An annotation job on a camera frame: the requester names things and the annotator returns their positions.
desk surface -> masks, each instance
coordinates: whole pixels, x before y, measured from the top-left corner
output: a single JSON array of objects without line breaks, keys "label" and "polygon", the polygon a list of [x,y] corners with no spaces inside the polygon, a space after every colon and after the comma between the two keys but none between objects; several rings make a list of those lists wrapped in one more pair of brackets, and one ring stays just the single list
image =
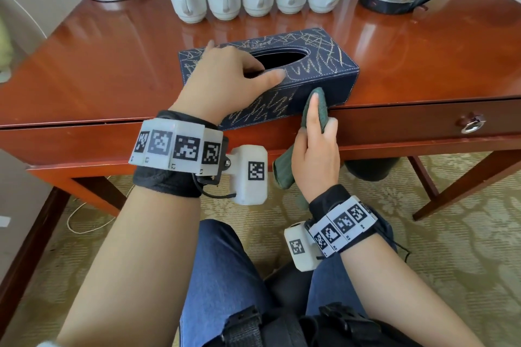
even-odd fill
[{"label": "desk surface", "polygon": [[0,89],[0,129],[133,121],[155,116],[182,88],[178,51],[323,27],[360,66],[343,107],[521,98],[521,4],[433,0],[382,15],[357,0],[332,13],[274,8],[223,22],[179,20],[170,0],[83,0]]}]

white cable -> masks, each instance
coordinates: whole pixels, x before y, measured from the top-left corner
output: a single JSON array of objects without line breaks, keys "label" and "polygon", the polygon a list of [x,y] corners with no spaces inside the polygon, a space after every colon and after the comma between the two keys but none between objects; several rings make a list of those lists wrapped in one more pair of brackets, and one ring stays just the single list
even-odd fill
[{"label": "white cable", "polygon": [[[130,187],[130,189],[129,189],[129,191],[127,192],[127,194],[125,195],[125,197],[127,197],[127,198],[129,197],[129,195],[130,195],[130,193],[132,192],[133,188],[134,188],[134,185],[132,185],[132,186]],[[80,209],[81,209],[83,206],[85,206],[85,205],[86,205],[86,203],[82,203],[81,205],[79,205],[79,206],[78,206],[78,207],[77,207],[77,208],[76,208],[76,209],[75,209],[75,210],[74,210],[74,211],[69,215],[69,217],[67,218],[67,229],[68,229],[69,231],[71,231],[72,233],[75,233],[75,234],[86,234],[86,233],[94,232],[95,230],[98,230],[98,229],[101,229],[101,228],[105,228],[108,224],[110,224],[112,221],[114,221],[114,220],[116,219],[115,217],[113,217],[113,218],[112,218],[110,221],[108,221],[107,223],[105,223],[105,224],[103,224],[103,225],[101,225],[101,226],[98,226],[98,227],[96,227],[96,228],[94,228],[94,229],[91,229],[91,230],[86,230],[86,231],[84,231],[84,232],[78,232],[78,231],[75,231],[75,230],[71,227],[71,225],[70,225],[70,219],[72,218],[73,215],[75,215],[76,211],[80,210]]]},{"label": "white cable", "polygon": [[35,23],[35,25],[38,27],[38,29],[40,30],[40,32],[42,32],[43,37],[47,38],[47,35],[46,35],[45,32],[43,31],[42,27],[41,27],[40,25],[38,25],[38,22],[36,22],[36,20],[32,17],[32,15],[30,15],[29,12],[28,12],[25,8],[23,8],[23,6],[22,6],[20,3],[18,3],[17,0],[13,0],[13,1],[18,5],[19,8],[21,8],[21,9],[25,12],[25,14],[29,15],[29,18],[32,19],[32,21],[33,21],[33,22]]}]

blue jeans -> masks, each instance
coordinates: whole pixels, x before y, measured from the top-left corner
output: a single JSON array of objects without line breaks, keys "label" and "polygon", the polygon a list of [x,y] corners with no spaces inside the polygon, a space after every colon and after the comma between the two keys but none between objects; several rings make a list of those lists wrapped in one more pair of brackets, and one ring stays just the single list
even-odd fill
[{"label": "blue jeans", "polygon": [[[391,226],[384,219],[380,219],[380,226],[392,239]],[[366,314],[339,255],[324,259],[313,272],[306,314],[318,314],[320,306],[332,302],[342,302]],[[192,278],[179,324],[181,347],[201,347],[221,334],[230,315],[251,305],[256,305],[261,313],[275,308],[237,234],[220,221],[201,221]]]}]

tissue box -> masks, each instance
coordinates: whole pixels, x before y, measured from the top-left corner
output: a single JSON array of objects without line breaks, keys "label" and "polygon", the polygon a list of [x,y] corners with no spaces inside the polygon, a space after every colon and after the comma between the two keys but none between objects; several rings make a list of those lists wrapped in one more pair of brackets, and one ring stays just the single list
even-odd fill
[{"label": "tissue box", "polygon": [[[225,43],[220,47],[228,45],[251,53],[266,70],[285,69],[286,78],[247,108],[228,115],[219,127],[223,130],[300,114],[316,87],[323,88],[328,107],[343,104],[360,71],[322,28]],[[204,48],[194,48],[179,52],[183,84],[186,84],[203,51]]]}]

yellow cloth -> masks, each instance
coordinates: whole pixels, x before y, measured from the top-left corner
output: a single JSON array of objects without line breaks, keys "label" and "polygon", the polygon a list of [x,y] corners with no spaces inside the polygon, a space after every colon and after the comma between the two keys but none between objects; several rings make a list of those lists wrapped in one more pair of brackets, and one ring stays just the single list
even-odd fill
[{"label": "yellow cloth", "polygon": [[9,67],[14,50],[12,48],[9,32],[0,17],[0,72]]}]

